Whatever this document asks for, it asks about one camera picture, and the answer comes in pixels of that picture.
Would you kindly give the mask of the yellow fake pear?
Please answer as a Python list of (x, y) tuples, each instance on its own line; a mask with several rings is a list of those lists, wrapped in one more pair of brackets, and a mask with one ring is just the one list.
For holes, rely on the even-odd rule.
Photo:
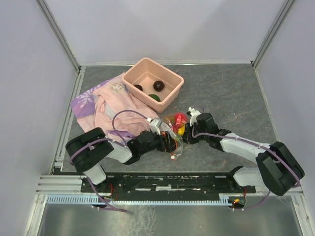
[(177, 129), (177, 134), (179, 134), (180, 136), (183, 136), (185, 133), (185, 126), (181, 126)]

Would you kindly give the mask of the red fake tomato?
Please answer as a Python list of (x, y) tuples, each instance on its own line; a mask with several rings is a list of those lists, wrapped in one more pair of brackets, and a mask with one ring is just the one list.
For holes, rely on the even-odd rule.
[(177, 132), (177, 130), (183, 126), (185, 126), (185, 124), (188, 122), (188, 118), (186, 116), (186, 114), (184, 113), (176, 113), (174, 115), (174, 124), (173, 124), (173, 128), (174, 130)]

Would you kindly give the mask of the clear zip top bag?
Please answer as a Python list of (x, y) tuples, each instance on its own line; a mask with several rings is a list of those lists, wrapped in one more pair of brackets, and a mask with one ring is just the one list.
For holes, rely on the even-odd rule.
[(173, 128), (173, 124), (174, 124), (174, 114), (170, 114), (170, 115), (166, 115), (162, 118), (162, 124), (160, 126), (160, 130), (162, 131), (169, 131), (171, 133), (171, 137), (172, 138), (176, 138), (177, 142), (178, 142), (178, 148), (175, 152), (169, 152), (170, 153), (170, 158), (172, 160), (176, 160), (178, 159), (183, 152), (183, 136), (180, 136), (179, 134), (177, 134), (177, 132), (174, 130)]

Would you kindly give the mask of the dark green fake vegetable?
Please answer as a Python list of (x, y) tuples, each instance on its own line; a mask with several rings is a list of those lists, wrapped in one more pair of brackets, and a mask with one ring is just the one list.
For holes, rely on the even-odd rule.
[(151, 97), (152, 99), (154, 99), (157, 102), (160, 102), (160, 98), (156, 94), (149, 94), (149, 97)]

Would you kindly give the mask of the dark purple fake eggplant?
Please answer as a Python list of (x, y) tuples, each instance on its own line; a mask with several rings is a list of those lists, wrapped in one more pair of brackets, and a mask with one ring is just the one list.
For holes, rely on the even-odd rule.
[(164, 88), (165, 88), (165, 84), (164, 84), (163, 81), (155, 81), (155, 82), (153, 83), (153, 89), (154, 89), (155, 91), (157, 91), (157, 92), (163, 91)]

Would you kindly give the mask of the dark brown fake fruit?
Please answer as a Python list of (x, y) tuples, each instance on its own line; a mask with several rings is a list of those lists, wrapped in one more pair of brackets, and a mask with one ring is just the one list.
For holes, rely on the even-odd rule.
[(137, 89), (139, 89), (140, 91), (143, 91), (143, 87), (141, 85), (134, 85)]

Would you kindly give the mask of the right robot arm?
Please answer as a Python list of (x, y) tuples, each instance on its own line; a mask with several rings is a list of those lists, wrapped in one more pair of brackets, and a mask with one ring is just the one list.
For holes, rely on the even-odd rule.
[(238, 192), (246, 186), (266, 187), (275, 195), (283, 196), (300, 186), (305, 172), (284, 143), (267, 144), (242, 138), (220, 129), (210, 113), (201, 113), (192, 107), (187, 115), (189, 122), (185, 127), (184, 142), (205, 141), (213, 149), (235, 154), (256, 165), (254, 168), (237, 168), (225, 181), (229, 191)]

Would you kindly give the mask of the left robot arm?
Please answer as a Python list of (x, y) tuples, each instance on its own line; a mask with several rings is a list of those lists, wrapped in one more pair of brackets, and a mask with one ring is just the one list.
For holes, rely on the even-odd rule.
[(101, 128), (95, 128), (68, 141), (65, 149), (76, 171), (83, 173), (93, 188), (103, 192), (109, 186), (105, 170), (100, 164), (104, 158), (131, 165), (141, 155), (153, 150), (168, 152), (174, 158), (180, 143), (180, 136), (172, 131), (162, 131), (160, 134), (143, 131), (124, 145), (106, 137)]

